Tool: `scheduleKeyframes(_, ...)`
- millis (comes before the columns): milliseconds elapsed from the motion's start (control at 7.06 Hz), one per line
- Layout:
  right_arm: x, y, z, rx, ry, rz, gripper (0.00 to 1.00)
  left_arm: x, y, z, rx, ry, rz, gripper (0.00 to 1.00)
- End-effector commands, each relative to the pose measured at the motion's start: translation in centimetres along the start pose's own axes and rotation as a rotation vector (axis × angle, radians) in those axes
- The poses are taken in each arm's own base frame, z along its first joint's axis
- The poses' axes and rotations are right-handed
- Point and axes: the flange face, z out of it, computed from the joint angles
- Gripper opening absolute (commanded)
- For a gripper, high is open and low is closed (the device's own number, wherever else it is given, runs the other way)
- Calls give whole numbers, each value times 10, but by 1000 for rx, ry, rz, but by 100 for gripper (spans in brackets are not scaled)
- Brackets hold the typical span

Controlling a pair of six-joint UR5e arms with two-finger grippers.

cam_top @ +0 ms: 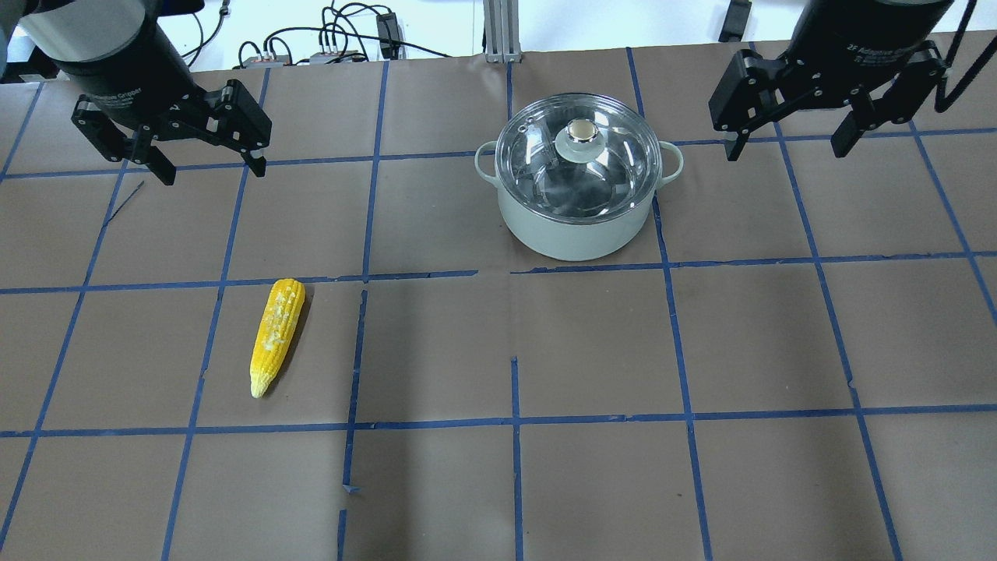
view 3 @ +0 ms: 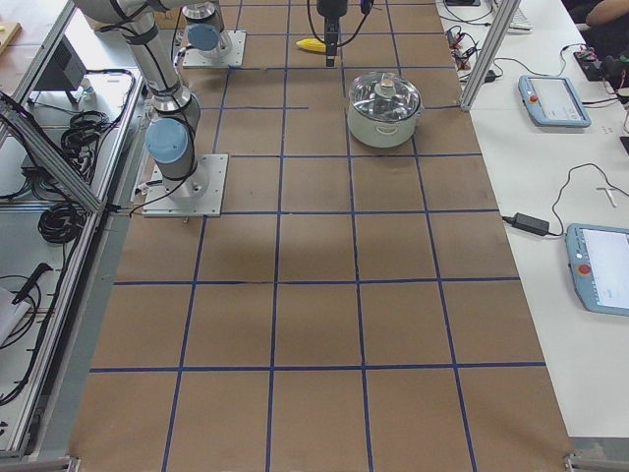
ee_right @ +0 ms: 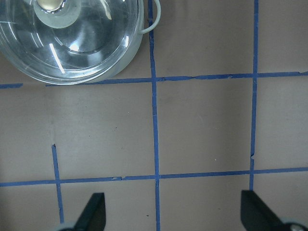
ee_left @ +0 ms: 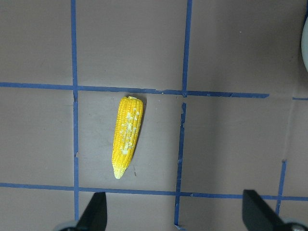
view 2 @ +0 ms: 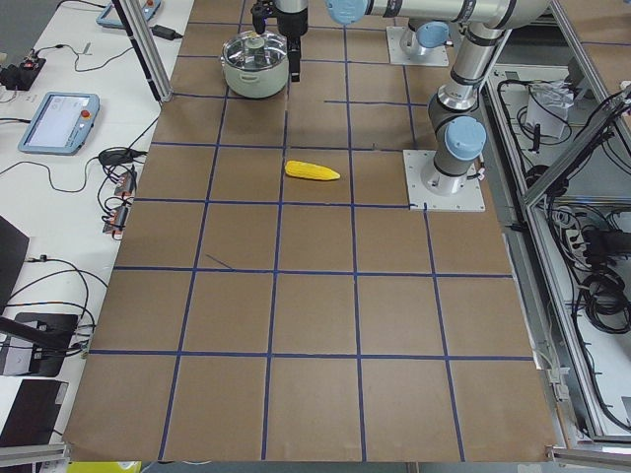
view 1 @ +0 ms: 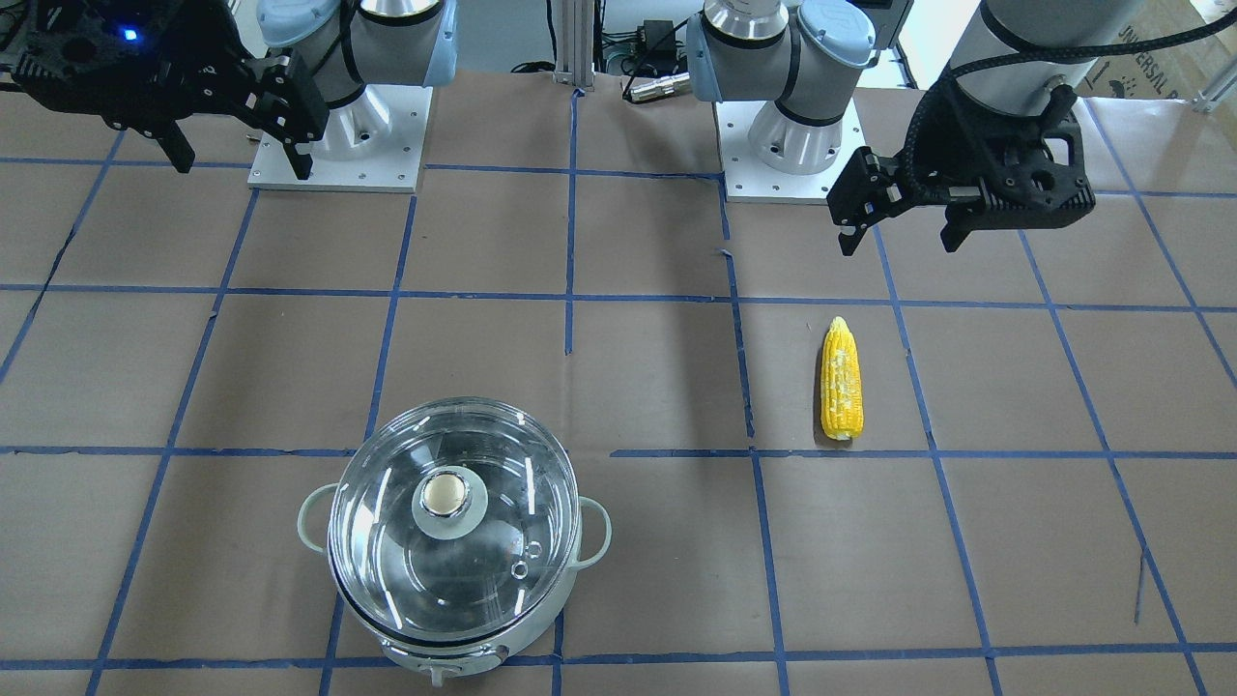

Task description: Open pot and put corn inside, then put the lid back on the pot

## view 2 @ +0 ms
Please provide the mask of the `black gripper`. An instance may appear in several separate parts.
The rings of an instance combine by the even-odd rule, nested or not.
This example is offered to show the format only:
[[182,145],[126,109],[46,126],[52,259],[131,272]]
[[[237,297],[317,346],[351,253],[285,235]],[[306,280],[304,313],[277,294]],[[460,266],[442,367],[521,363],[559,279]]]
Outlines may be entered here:
[[301,78],[301,38],[308,31],[308,10],[288,13],[281,10],[276,12],[277,27],[281,35],[288,37],[289,76],[292,82],[299,82]]

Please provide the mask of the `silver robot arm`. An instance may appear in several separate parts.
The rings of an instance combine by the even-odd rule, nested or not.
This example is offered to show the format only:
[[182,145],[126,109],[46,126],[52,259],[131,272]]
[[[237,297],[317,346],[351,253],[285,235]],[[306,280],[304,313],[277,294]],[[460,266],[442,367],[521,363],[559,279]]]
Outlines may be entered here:
[[414,55],[426,55],[440,46],[455,47],[461,43],[456,27],[444,21],[410,18],[407,28],[411,34],[408,46]]
[[451,196],[467,181],[467,172],[486,142],[481,123],[467,115],[477,104],[477,92],[493,63],[505,33],[541,15],[547,1],[327,1],[331,19],[351,25],[367,15],[410,20],[440,20],[466,25],[450,77],[431,98],[428,113],[438,151],[423,167],[424,186]]

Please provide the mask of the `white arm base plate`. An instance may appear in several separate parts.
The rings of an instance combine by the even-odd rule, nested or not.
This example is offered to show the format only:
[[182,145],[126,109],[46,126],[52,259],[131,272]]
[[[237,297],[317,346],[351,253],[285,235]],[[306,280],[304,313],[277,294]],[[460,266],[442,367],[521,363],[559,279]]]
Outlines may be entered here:
[[441,44],[434,48],[422,46],[408,27],[387,27],[386,39],[389,63],[393,65],[448,67],[449,57],[446,47]]
[[433,150],[404,150],[403,162],[409,209],[428,212],[481,213],[486,210],[480,181],[468,179],[475,172],[470,164],[462,176],[439,172]]

